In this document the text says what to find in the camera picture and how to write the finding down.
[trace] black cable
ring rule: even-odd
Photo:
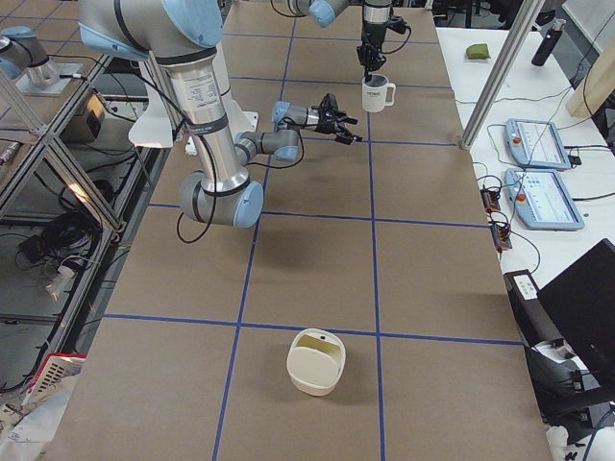
[[[586,122],[587,120],[591,120],[591,119],[592,119],[592,115],[590,115],[590,116],[589,116],[589,117],[587,117],[587,118],[583,118],[582,120],[579,120],[577,123],[573,123],[572,125],[568,125],[568,126],[566,126],[566,127],[561,127],[561,128],[560,128],[560,127],[557,127],[557,129],[558,129],[558,130],[560,130],[560,131],[562,131],[562,130],[568,130],[569,128],[573,128],[573,127],[575,127],[576,125],[580,125],[581,123]]]
[[[90,60],[96,62],[100,67],[104,67],[103,63],[99,60],[93,58],[92,56],[84,56],[84,55],[58,55],[58,54],[49,54],[52,58],[79,58],[81,60]]]
[[[106,156],[109,156],[109,157],[120,157],[120,156],[126,155],[129,152],[135,150],[135,146],[133,146],[133,145],[131,145],[130,147],[128,147],[127,149],[124,149],[122,151],[121,149],[101,149],[100,147],[95,147],[95,146],[92,146],[91,144],[87,144],[85,142],[76,142],[74,144],[77,144],[77,145],[80,145],[80,146],[85,146],[89,150],[92,150],[92,151],[95,151],[95,152],[99,152],[100,154],[105,154]]]
[[[45,180],[35,171],[33,173],[34,177],[38,180],[38,182],[41,183],[41,185],[52,195],[55,195],[56,197],[58,197],[58,205],[60,205],[60,207],[66,211],[71,211],[71,210],[75,210],[77,209],[77,207],[74,204],[71,204],[70,202],[68,202],[63,196],[62,196],[62,192],[56,192],[54,189],[52,189],[47,182],[45,182]]]
[[[451,24],[453,23],[453,19],[455,19],[457,12],[453,12],[453,15],[451,16],[451,19],[449,19],[449,22],[447,23],[446,27],[451,27]]]
[[[81,80],[83,82],[89,82],[89,80],[87,79],[87,77],[84,77],[83,75],[80,74],[60,74],[60,78],[61,79],[73,79],[73,80]]]
[[[532,271],[529,271],[530,274],[533,274],[534,272],[536,272],[538,270],[538,268],[540,267],[540,262],[541,262],[541,256],[540,256],[540,250],[538,250],[538,247],[536,245],[533,244],[533,242],[531,242],[531,240],[529,240],[528,238],[524,237],[523,235],[521,235],[520,233],[515,232],[514,230],[511,230],[510,233],[517,235],[520,238],[523,238],[526,242],[528,242],[533,249],[536,251],[536,254],[538,255],[538,261],[536,262],[536,267],[534,267],[534,269]]]
[[[209,219],[207,224],[205,225],[205,228],[203,229],[203,231],[201,233],[199,233],[196,237],[188,240],[186,238],[182,237],[182,231],[180,229],[180,225],[182,223],[182,218],[184,217],[184,213],[180,213],[180,215],[177,218],[177,223],[175,225],[175,233],[177,233],[178,238],[184,242],[186,245],[190,245],[192,243],[196,243],[199,240],[201,240],[201,238],[203,238],[203,236],[209,231],[209,228],[211,227],[211,222],[213,221],[213,215],[215,214],[215,207],[218,201],[218,195],[217,195],[217,183],[218,183],[218,176],[217,176],[217,172],[216,172],[216,168],[215,168],[215,159],[213,157],[213,152],[211,151],[211,147],[209,146],[207,140],[205,139],[205,137],[201,134],[197,134],[198,138],[201,140],[201,142],[203,142],[203,145],[205,146],[205,150],[208,153],[208,157],[209,157],[209,162],[211,163],[211,173],[213,175],[213,197],[212,197],[212,204],[211,204],[211,213],[209,214]]]
[[[395,48],[394,50],[391,50],[391,51],[381,51],[381,54],[383,54],[383,55],[392,55],[393,53],[397,53],[402,48],[404,48],[406,46],[406,44],[408,43],[408,41],[410,40],[410,35],[412,34],[411,29],[409,27],[407,27],[407,26],[406,26],[406,31],[407,31],[406,39],[404,40],[404,42],[400,46],[398,46],[397,48]]]
[[[499,177],[497,177],[496,175],[483,175],[483,176],[477,178],[477,182],[480,181],[480,180],[486,180],[487,178],[493,178],[494,180],[498,180],[498,183],[500,185],[498,187],[499,189],[502,189],[502,187],[504,187],[504,184],[502,183],[502,180]]]
[[[602,148],[610,152],[610,149],[608,146],[603,146],[601,144],[588,144],[585,146],[564,146],[564,149],[577,149],[577,150],[578,149],[593,149],[593,148]]]
[[[160,88],[158,88],[157,85],[155,85],[154,83],[150,82],[149,80],[143,78],[142,76],[140,76],[139,74],[133,74],[135,77],[137,77],[139,80],[141,80],[142,82],[144,82],[146,85],[150,86],[154,91],[157,92],[157,94],[160,96],[160,98],[162,98],[164,101],[166,101],[169,106],[171,106],[182,118],[185,118],[185,114],[184,111],[181,110],[177,104],[175,104],[173,102],[173,100],[171,98],[169,98],[166,94],[164,94],[164,91],[162,91]]]
[[[276,165],[268,165],[267,163],[259,163],[257,161],[250,161],[246,163],[246,165],[263,166],[265,168],[270,168],[272,170],[285,170],[287,168],[292,168],[293,166],[297,166],[304,159],[304,156],[306,153],[306,146],[304,145],[304,138],[301,136],[301,132],[298,132],[298,134],[299,134],[299,141],[301,143],[301,155],[299,156],[299,159],[295,161],[294,163],[291,163],[285,166],[276,166]]]
[[[8,139],[7,137],[0,137],[0,141],[20,142],[23,144],[23,141],[20,141],[19,139]]]
[[[86,173],[92,173],[94,171],[101,170],[103,168],[111,168],[112,166],[121,165],[122,163],[126,163],[127,161],[135,159],[135,158],[136,158],[136,154],[133,154],[133,155],[131,155],[129,157],[122,158],[121,160],[114,161],[112,163],[105,163],[105,164],[102,164],[102,165],[98,165],[98,166],[94,166],[92,168],[89,168],[88,170],[86,170]]]
[[[590,200],[605,199],[607,197],[613,197],[613,196],[615,196],[615,192],[611,192],[609,194],[604,194],[604,195],[598,195],[596,197],[576,198],[576,199],[573,199],[573,202],[589,202]]]
[[[120,115],[119,113],[115,113],[112,110],[109,110],[109,108],[107,108],[106,105],[104,105],[104,104],[103,104],[103,108],[105,108],[105,112],[106,113],[108,113],[109,115],[111,115],[111,116],[113,116],[115,118],[119,118],[121,120],[126,120],[127,122],[130,122],[130,123],[135,123],[136,122],[136,120],[133,120],[132,118],[125,117],[124,115]]]
[[[122,256],[127,255],[130,252],[130,248],[122,253],[120,253],[119,255],[117,255],[116,257],[114,257],[110,262],[107,263],[107,265],[105,267],[99,268],[97,273],[96,273],[96,278],[98,279],[100,276],[104,275],[109,269],[110,267],[115,264]]]
[[[585,53],[583,54],[583,56],[581,57],[580,61],[578,62],[577,65],[577,72],[575,73],[575,75],[573,76],[572,79],[570,79],[570,81],[572,83],[575,82],[575,80],[578,77],[578,73],[580,72],[580,69],[582,68],[583,65],[583,61],[585,60],[585,58],[587,58],[587,55],[589,55],[589,53],[594,49],[594,44],[596,43],[596,40],[598,39],[598,37],[600,36],[600,34],[603,32],[603,30],[606,28],[606,26],[608,25],[609,22],[611,22],[611,19],[613,18],[613,16],[615,16],[615,12],[613,12],[608,19],[606,19],[606,22],[604,23],[604,25],[601,27],[601,29],[598,31],[598,33],[594,36],[594,39],[592,40],[592,42],[589,44],[589,47],[587,47],[587,51],[585,51]]]
[[[23,235],[22,233],[16,233],[16,232],[0,233],[0,237],[6,237],[6,236],[14,236],[14,237],[22,237],[22,238],[30,238],[31,237],[31,235]]]
[[[565,93],[567,91],[570,91],[570,87],[568,86],[567,88],[562,89],[561,91],[559,91],[556,94],[550,94],[549,96],[543,96],[542,98],[538,98],[538,99],[532,99],[532,98],[500,98],[500,99],[496,99],[494,101],[495,103],[500,103],[502,101],[527,101],[527,102],[531,102],[531,103],[539,103],[541,101],[544,101],[546,99],[551,99],[551,98],[556,98],[557,96],[561,96],[562,93]],[[458,101],[457,99],[455,99],[455,102],[458,104],[476,104],[477,101]]]
[[[274,12],[276,12],[277,14],[279,14],[280,16],[283,16],[283,17],[290,17],[290,18],[293,18],[293,17],[306,17],[304,14],[286,14],[286,13],[284,13],[284,12],[279,11],[279,10],[276,8],[276,6],[275,6],[275,5],[274,5],[274,3],[273,3],[273,0],[269,0],[269,3],[271,4],[271,8],[273,9],[273,11],[274,11]]]

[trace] metal pole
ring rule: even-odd
[[[468,120],[468,124],[461,137],[461,149],[469,150],[472,147],[474,140],[479,134],[480,127],[500,91],[506,75],[508,75],[512,63],[514,63],[517,54],[519,54],[519,50],[528,36],[531,25],[534,23],[536,16],[540,13],[544,4],[545,0],[525,0],[521,5],[521,9],[517,13],[512,28],[510,32],[508,32],[508,37],[504,42],[502,51],[493,66],[491,74],[489,74],[487,83],[482,89],[477,105],[472,115],[470,115],[470,120]]]
[[[9,103],[12,109],[17,112],[23,123],[26,124],[31,133],[44,134],[46,126],[38,117],[37,113],[28,105],[23,95],[13,84],[11,79],[0,70],[0,89],[2,89],[3,99]]]

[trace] wire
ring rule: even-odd
[[[561,91],[559,91],[556,94],[550,94],[549,96],[543,96],[542,98],[538,98],[538,99],[531,99],[531,98],[500,98],[500,99],[496,99],[493,103],[500,103],[502,101],[529,101],[531,103],[539,103],[540,101],[544,101],[546,99],[551,99],[551,98],[556,98],[557,96],[561,96],[562,93],[570,91],[571,87],[568,86],[564,89],[562,89]],[[455,99],[455,102],[458,104],[476,104],[477,101],[459,101],[457,99]]]
[[[521,235],[520,233],[515,232],[514,230],[511,230],[510,233],[512,233],[513,235],[516,235],[520,238],[523,238],[526,242],[528,242],[533,249],[536,251],[536,254],[538,256],[538,261],[536,262],[536,267],[534,267],[534,269],[532,271],[529,271],[530,274],[533,274],[534,272],[536,272],[538,270],[538,268],[540,267],[540,262],[541,262],[541,257],[540,257],[540,250],[538,250],[538,247],[536,245],[533,244],[533,242],[531,240],[529,240],[528,238],[524,237],[523,235]]]
[[[22,142],[19,139],[8,139],[7,137],[0,137],[0,141],[8,141],[8,142]]]
[[[490,128],[492,127],[505,127],[505,124],[503,123],[492,123],[491,125],[487,125],[487,135],[489,136],[489,143],[491,144],[491,147],[493,148],[494,151],[496,151],[496,154],[498,156],[498,162],[499,163],[503,163],[504,165],[510,165],[510,166],[518,166],[515,163],[510,163],[509,161],[504,161],[502,160],[501,154],[500,154],[500,149],[498,149],[498,145],[496,144],[496,140],[493,137],[493,134],[491,133]]]
[[[613,197],[613,196],[615,196],[615,192],[611,192],[609,194],[604,194],[604,195],[598,195],[596,197],[576,198],[576,199],[573,199],[573,202],[589,202],[590,200],[605,199],[607,197]]]
[[[500,184],[498,186],[499,189],[502,189],[502,187],[504,187],[504,185],[502,183],[502,180],[499,177],[497,177],[496,175],[483,175],[483,176],[477,178],[477,182],[480,181],[480,180],[483,180],[482,181],[482,187],[484,187],[484,183],[485,183],[484,180],[486,180],[487,178],[493,178],[494,180],[498,180],[498,183]]]
[[[578,73],[580,72],[580,69],[582,68],[583,65],[583,61],[585,60],[585,58],[587,58],[587,55],[589,55],[589,52],[592,51],[594,49],[594,44],[596,43],[596,40],[598,39],[598,37],[600,36],[600,34],[603,32],[604,28],[606,28],[606,26],[608,25],[609,22],[611,22],[611,19],[613,19],[613,16],[615,16],[615,12],[613,12],[608,19],[606,19],[606,22],[604,23],[604,25],[601,27],[601,29],[598,31],[598,33],[594,36],[594,39],[592,40],[592,42],[589,44],[589,47],[587,47],[587,51],[585,51],[585,53],[583,54],[583,56],[581,57],[580,61],[578,62],[577,65],[577,72],[575,73],[575,75],[573,76],[571,80],[571,82],[574,82],[577,77],[578,77]]]
[[[382,55],[392,55],[393,53],[397,53],[402,48],[404,48],[406,46],[406,44],[408,43],[408,41],[410,40],[410,35],[412,34],[411,29],[409,27],[407,27],[407,26],[406,26],[406,31],[407,31],[406,39],[404,40],[404,42],[400,46],[398,46],[397,48],[395,48],[394,50],[391,50],[391,51],[381,51],[381,54]]]
[[[126,96],[126,102],[133,110],[133,114],[135,115],[135,118],[138,118],[138,113],[136,113],[135,106],[133,105],[133,102],[131,101],[131,97],[128,95],[128,91],[126,90],[126,87],[119,81],[117,77],[115,77],[114,74],[110,73],[107,75],[109,75],[112,79],[114,79],[117,82],[117,84],[120,86],[120,88],[122,88],[122,92],[124,93],[124,96]]]
[[[6,236],[22,237],[22,238],[30,238],[31,237],[31,235],[24,235],[22,233],[16,233],[16,232],[0,233],[0,237],[6,237]]]
[[[158,86],[152,82],[150,82],[149,80],[143,78],[141,75],[139,74],[133,74],[135,77],[137,77],[139,80],[141,80],[142,82],[144,82],[146,85],[150,86],[154,91],[157,92],[157,94],[160,96],[160,98],[162,98],[164,101],[166,101],[169,106],[171,106],[183,119],[185,119],[185,114],[184,111],[181,110],[177,104],[175,104],[175,102],[173,102],[173,100],[171,98],[169,98],[166,94],[164,94],[164,91],[162,91],[160,88],[158,88]]]
[[[289,165],[285,165],[285,166],[276,166],[276,165],[268,165],[267,163],[259,163],[257,161],[250,161],[246,163],[246,165],[263,166],[265,168],[269,168],[272,170],[285,170],[287,168],[292,168],[293,166],[297,166],[299,163],[302,162],[306,154],[306,146],[304,145],[304,138],[301,136],[301,132],[298,132],[298,133],[299,133],[299,142],[301,143],[301,155],[299,156],[299,159],[295,161],[294,163],[290,163]]]
[[[98,268],[98,271],[96,273],[96,278],[95,279],[99,279],[101,276],[105,275],[107,273],[107,271],[110,269],[110,267],[115,264],[117,261],[120,260],[120,258],[122,256],[127,255],[130,252],[130,248],[122,253],[120,253],[119,255],[117,255],[116,257],[114,257],[110,262],[107,263],[107,265],[105,267],[100,267]]]
[[[136,122],[136,120],[133,120],[132,118],[125,117],[124,115],[120,115],[119,113],[115,113],[114,111],[109,109],[107,107],[107,105],[105,105],[105,104],[103,104],[103,108],[105,108],[105,112],[106,113],[108,113],[109,115],[111,115],[111,116],[113,116],[115,118],[119,118],[121,120],[126,120],[127,122],[130,122],[130,123],[135,123]]]
[[[211,213],[209,214],[208,222],[205,225],[205,228],[203,229],[203,231],[199,233],[196,237],[188,240],[182,236],[181,223],[182,223],[182,218],[184,217],[184,213],[182,212],[178,216],[177,223],[175,225],[175,233],[177,233],[178,238],[186,245],[190,245],[192,243],[198,242],[209,231],[209,228],[211,227],[211,222],[213,221],[213,215],[215,214],[215,208],[216,208],[217,201],[218,201],[218,191],[217,191],[218,177],[217,177],[217,172],[215,169],[215,159],[213,157],[213,152],[211,151],[211,147],[209,146],[205,137],[201,134],[197,134],[197,136],[201,140],[201,142],[203,142],[203,145],[205,146],[205,150],[208,153],[209,162],[211,163],[211,173],[213,175],[213,198],[212,198],[212,204],[211,204]]]
[[[489,168],[487,168],[487,165],[486,165],[486,164],[484,164],[483,162],[481,162],[481,161],[473,161],[473,162],[472,162],[472,164],[473,164],[473,165],[482,165],[482,167],[484,168],[484,174],[485,174],[485,175],[488,175],[488,174],[489,174]]]
[[[101,149],[99,147],[92,146],[91,144],[87,144],[85,142],[75,142],[74,144],[87,147],[89,150],[99,152],[101,154],[105,154],[106,156],[109,156],[109,157],[121,157],[125,154],[128,154],[131,151],[133,152],[135,151],[135,146],[132,144],[130,147],[124,149],[123,151],[121,149]]]
[[[100,170],[100,169],[103,169],[103,168],[111,168],[112,166],[117,166],[117,165],[120,165],[122,163],[126,163],[127,161],[132,160],[132,159],[135,159],[135,155],[131,155],[131,156],[126,157],[126,158],[122,158],[121,160],[114,161],[112,163],[105,163],[103,165],[94,166],[94,167],[86,170],[86,173],[93,173],[94,171],[97,171],[97,170]]]
[[[281,12],[280,10],[278,10],[276,8],[276,6],[273,4],[273,0],[269,0],[269,3],[271,4],[271,8],[273,8],[273,11],[276,12],[277,14],[279,14],[280,16],[283,17],[306,17],[304,14],[286,14],[284,12]]]
[[[592,432],[592,436],[589,438],[589,443],[587,444],[587,448],[585,449],[585,453],[583,454],[582,461],[587,461],[587,457],[589,456],[589,450],[592,448],[592,445],[594,444],[594,439],[596,439],[596,434],[598,434],[598,431],[603,428],[604,423],[606,423],[606,420],[608,419],[611,413],[615,414],[615,410],[612,407],[609,408],[608,411],[604,413],[604,415],[598,421],[598,424],[596,425],[596,427],[594,428],[594,431]]]
[[[591,120],[591,118],[592,118],[592,115],[590,115],[590,116],[589,116],[589,117],[587,117],[587,118],[583,118],[582,120],[579,120],[577,123],[573,123],[572,125],[568,125],[568,126],[566,126],[566,127],[557,127],[557,129],[558,129],[558,130],[560,130],[560,131],[562,131],[562,130],[568,130],[569,128],[573,128],[573,127],[575,127],[576,125],[580,125],[581,123],[586,122],[587,120]]]
[[[564,149],[597,149],[602,148],[606,151],[610,152],[610,148],[608,146],[603,146],[601,144],[588,144],[586,146],[564,146]]]
[[[68,202],[63,196],[62,196],[62,192],[56,192],[54,189],[52,189],[47,182],[45,182],[45,180],[35,171],[34,172],[34,177],[38,180],[38,182],[40,182],[42,184],[42,186],[52,195],[55,195],[56,197],[58,197],[58,203],[60,205],[60,207],[62,207],[65,210],[74,210],[77,209],[77,207],[73,204],[71,204],[70,202]]]

